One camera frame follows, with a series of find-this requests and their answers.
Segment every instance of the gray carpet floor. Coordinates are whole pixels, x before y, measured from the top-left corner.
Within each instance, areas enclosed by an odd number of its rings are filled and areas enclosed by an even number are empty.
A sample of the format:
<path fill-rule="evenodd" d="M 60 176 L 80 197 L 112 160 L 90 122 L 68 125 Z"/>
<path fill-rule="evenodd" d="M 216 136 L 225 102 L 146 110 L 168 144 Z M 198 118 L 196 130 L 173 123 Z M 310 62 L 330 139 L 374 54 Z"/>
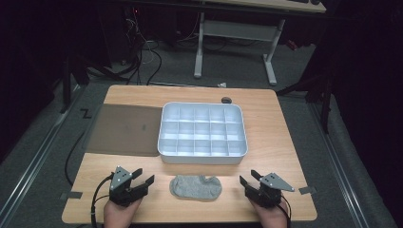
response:
<path fill-rule="evenodd" d="M 264 43 L 249 46 L 228 44 L 220 50 L 204 53 L 203 75 L 193 77 L 196 48 L 192 43 L 186 46 L 168 47 L 163 43 L 150 43 L 162 59 L 162 67 L 152 79 L 153 85 L 177 84 L 189 86 L 212 86 L 226 83 L 227 87 L 266 88 L 280 90 L 299 80 L 315 47 L 302 47 L 292 51 L 288 47 L 278 46 L 273 58 L 278 84 L 268 84 L 265 68 L 259 52 L 264 50 Z M 207 48 L 220 48 L 220 44 L 206 44 Z M 145 50 L 141 66 L 141 82 L 144 85 L 148 77 L 159 65 L 159 58 Z M 114 70 L 124 66 L 115 66 Z M 81 86 L 75 92 L 76 102 L 66 115 L 66 119 L 57 132 L 48 154 L 39 165 L 39 172 L 33 182 L 28 183 L 25 195 L 18 201 L 18 207 L 12 212 L 7 227 L 77 227 L 79 224 L 64 224 L 61 216 L 66 201 L 62 194 L 70 190 L 65 177 L 64 167 L 67 155 L 81 133 L 86 131 L 91 116 L 100 105 L 111 85 L 118 84 L 107 78 L 90 77 L 88 86 Z M 340 190 L 335 170 L 328 153 L 328 144 L 323 140 L 323 132 L 317 125 L 312 107 L 305 103 L 303 92 L 293 92 L 279 97 L 280 105 L 292 140 L 295 144 L 305 178 L 310 186 L 317 190 L 313 194 L 317 208 L 317 219 L 307 222 L 293 222 L 293 227 L 356 227 L 354 217 Z M 62 89 L 55 90 L 55 100 L 47 106 L 32 122 L 30 128 L 15 146 L 7 159 L 0 166 L 0 205 L 6 205 L 9 196 L 19 183 L 37 155 L 41 145 L 54 124 L 59 120 L 63 107 Z M 348 173 L 359 203 L 368 221 L 368 227 L 395 227 L 392 217 L 377 194 L 364 166 L 357 156 L 348 132 L 332 99 L 332 112 L 329 119 L 330 134 L 343 167 Z M 85 150 L 79 142 L 73 150 L 68 163 L 68 175 L 74 181 Z M 259 227 L 258 224 L 165 224 L 139 225 L 138 227 Z"/>

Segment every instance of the metal rail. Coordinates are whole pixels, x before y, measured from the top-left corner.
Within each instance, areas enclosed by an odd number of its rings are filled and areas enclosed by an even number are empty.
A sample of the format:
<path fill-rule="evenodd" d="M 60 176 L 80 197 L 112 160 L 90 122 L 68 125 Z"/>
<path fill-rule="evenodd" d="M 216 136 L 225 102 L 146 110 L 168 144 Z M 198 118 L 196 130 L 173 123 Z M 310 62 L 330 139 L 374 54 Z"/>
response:
<path fill-rule="evenodd" d="M 39 171 L 42 168 L 42 165 L 44 164 L 45 160 L 48 157 L 48 154 L 50 152 L 50 147 L 59 132 L 60 128 L 63 125 L 63 122 L 65 121 L 66 117 L 68 116 L 69 110 L 72 107 L 72 105 L 78 100 L 78 98 L 82 95 L 83 93 L 83 88 L 79 87 L 78 85 L 74 88 L 74 98 L 71 106 L 64 112 L 62 113 L 59 118 L 56 120 L 56 123 L 53 125 L 53 127 L 50 129 L 50 131 L 47 133 L 44 141 L 42 142 L 41 146 L 39 147 L 38 151 L 36 152 L 35 156 L 33 157 L 32 161 L 30 162 L 27 170 L 25 173 L 22 175 L 20 180 L 18 181 L 17 185 L 15 186 L 14 190 L 12 191 L 11 195 L 9 196 L 9 199 L 3 206 L 3 208 L 0 211 L 0 228 L 7 227 L 18 209 L 18 206 L 24 199 L 26 193 L 28 192 L 30 186 L 32 185 L 33 181 L 35 181 L 36 176 L 38 175 Z"/>

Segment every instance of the black wire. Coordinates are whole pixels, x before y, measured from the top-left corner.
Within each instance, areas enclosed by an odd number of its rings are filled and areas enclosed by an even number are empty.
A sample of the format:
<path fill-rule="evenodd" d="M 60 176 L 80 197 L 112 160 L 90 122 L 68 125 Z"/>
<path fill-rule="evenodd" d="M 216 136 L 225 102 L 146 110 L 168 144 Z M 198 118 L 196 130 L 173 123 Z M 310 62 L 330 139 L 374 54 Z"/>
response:
<path fill-rule="evenodd" d="M 285 202 L 287 203 L 287 206 L 288 206 L 288 208 L 290 209 L 290 219 L 291 219 L 291 206 L 290 206 L 290 203 L 288 202 L 288 200 L 284 197 L 284 196 L 281 196 L 284 200 L 285 200 Z"/>
<path fill-rule="evenodd" d="M 156 51 L 154 51 L 154 50 L 151 50 L 154 54 L 156 54 L 159 58 L 160 58 L 160 64 L 158 65 L 158 68 L 155 70 L 155 72 L 148 78 L 148 81 L 147 81 L 147 86 L 150 84 L 150 82 L 151 82 L 151 79 L 154 77 L 154 75 L 160 70 L 160 68 L 161 68 L 161 65 L 163 64 L 163 58 L 161 58 L 161 55 L 159 54 L 159 53 L 157 53 Z"/>
<path fill-rule="evenodd" d="M 108 177 L 106 177 L 104 180 L 102 180 L 100 182 L 100 184 L 98 185 L 97 189 L 95 190 L 94 197 L 92 198 L 92 204 L 91 204 L 91 224 L 92 224 L 93 228 L 97 228 L 97 219 L 95 218 L 95 202 L 97 201 L 96 198 L 97 198 L 98 192 L 99 192 L 100 188 L 102 187 L 102 185 L 104 185 L 105 182 L 113 179 L 113 175 L 114 175 L 114 173 L 112 172 Z"/>
<path fill-rule="evenodd" d="M 77 144 L 81 140 L 81 138 L 83 138 L 83 136 L 84 136 L 84 132 L 81 134 L 81 136 L 76 140 L 74 145 L 71 147 L 70 152 L 68 152 L 68 156 L 67 156 L 67 159 L 65 162 L 65 176 L 66 176 L 66 179 L 67 179 L 68 183 L 70 184 L 70 186 L 73 185 L 73 181 L 71 181 L 70 177 L 68 176 L 68 172 L 67 172 L 68 161 L 70 160 L 71 154 L 73 153 L 75 147 L 77 146 Z"/>
<path fill-rule="evenodd" d="M 278 207 L 278 209 L 281 210 L 281 212 L 284 214 L 285 218 L 287 219 L 287 228 L 291 228 L 291 206 L 290 206 L 290 203 L 288 202 L 288 200 L 284 196 L 281 196 L 281 197 L 287 203 L 288 208 L 290 209 L 290 215 L 288 215 L 288 213 L 284 210 L 284 208 L 282 208 L 279 204 L 277 205 L 277 207 Z"/>

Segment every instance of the wooden table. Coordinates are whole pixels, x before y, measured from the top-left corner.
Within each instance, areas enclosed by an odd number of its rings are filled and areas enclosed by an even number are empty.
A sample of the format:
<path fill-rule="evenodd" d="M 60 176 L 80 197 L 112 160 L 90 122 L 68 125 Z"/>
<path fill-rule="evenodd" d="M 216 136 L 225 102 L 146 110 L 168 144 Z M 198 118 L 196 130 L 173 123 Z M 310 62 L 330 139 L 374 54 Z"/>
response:
<path fill-rule="evenodd" d="M 142 202 L 133 222 L 252 222 L 259 221 L 252 205 L 244 196 L 239 175 L 258 184 L 250 175 L 255 169 L 262 175 L 277 173 L 296 192 L 283 192 L 292 207 L 292 220 L 313 220 L 317 211 L 309 194 L 301 195 L 299 188 L 306 187 L 297 153 L 290 137 L 284 116 L 273 90 L 241 88 L 171 87 L 113 85 L 106 94 L 105 104 L 148 105 L 162 107 L 168 102 L 220 103 L 230 97 L 239 105 L 244 119 L 248 153 L 236 165 L 168 164 L 160 157 L 130 157 L 102 155 L 87 151 L 72 187 L 83 192 L 80 199 L 69 199 L 63 213 L 66 223 L 90 223 L 90 205 L 97 185 L 117 165 L 129 172 L 144 170 L 132 185 L 144 182 L 155 175 L 148 196 Z M 169 183 L 176 175 L 217 176 L 221 181 L 221 195 L 214 201 L 177 199 L 169 192 Z M 98 196 L 108 194 L 109 182 Z M 103 222 L 103 208 L 107 201 L 96 204 L 96 218 Z"/>

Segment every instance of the small black object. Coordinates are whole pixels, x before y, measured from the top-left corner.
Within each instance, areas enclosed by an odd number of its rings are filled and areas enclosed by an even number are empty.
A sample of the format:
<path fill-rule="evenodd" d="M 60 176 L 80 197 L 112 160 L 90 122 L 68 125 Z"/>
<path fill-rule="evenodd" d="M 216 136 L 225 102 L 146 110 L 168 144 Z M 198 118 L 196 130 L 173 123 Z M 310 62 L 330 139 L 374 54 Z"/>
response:
<path fill-rule="evenodd" d="M 232 100 L 231 100 L 231 98 L 229 98 L 229 97 L 223 97 L 223 98 L 221 98 L 221 102 L 222 102 L 223 104 L 232 104 Z"/>
<path fill-rule="evenodd" d="M 320 0 L 311 0 L 311 3 L 314 5 L 319 5 Z"/>
<path fill-rule="evenodd" d="M 130 187 L 131 180 L 135 180 L 143 173 L 143 169 L 138 169 L 129 173 L 121 166 L 116 168 L 112 183 L 109 188 L 109 199 L 114 203 L 127 207 L 130 203 L 148 194 L 148 186 L 154 182 L 154 175 L 137 187 Z"/>

